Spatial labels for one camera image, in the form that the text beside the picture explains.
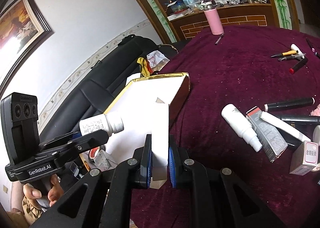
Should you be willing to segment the person left hand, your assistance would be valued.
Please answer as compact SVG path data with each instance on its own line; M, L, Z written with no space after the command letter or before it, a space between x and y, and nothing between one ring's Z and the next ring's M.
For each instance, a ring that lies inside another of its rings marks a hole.
M60 185L59 178L56 174L50 177L51 189L47 192L47 198L49 201L49 206L53 206L61 196L63 196L64 191ZM30 184L23 185L24 196L28 199L30 205L41 210L42 207L38 203L37 199L42 198L41 191L35 189Z

